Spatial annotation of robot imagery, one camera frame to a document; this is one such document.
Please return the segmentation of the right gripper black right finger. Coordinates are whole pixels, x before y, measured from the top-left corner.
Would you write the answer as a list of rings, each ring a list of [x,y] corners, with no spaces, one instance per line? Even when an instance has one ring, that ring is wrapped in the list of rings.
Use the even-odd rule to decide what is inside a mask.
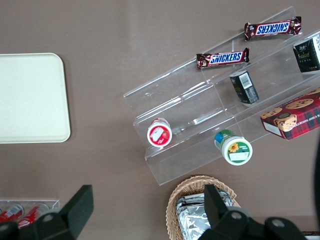
[[[214,185],[204,187],[204,210],[210,228],[201,240],[263,240],[264,225],[240,207],[227,207]]]

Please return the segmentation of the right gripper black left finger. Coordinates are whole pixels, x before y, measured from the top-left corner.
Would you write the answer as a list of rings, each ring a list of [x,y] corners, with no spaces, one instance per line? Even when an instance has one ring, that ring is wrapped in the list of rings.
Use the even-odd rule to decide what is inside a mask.
[[[94,211],[92,185],[83,185],[59,210],[19,230],[20,240],[76,240]]]

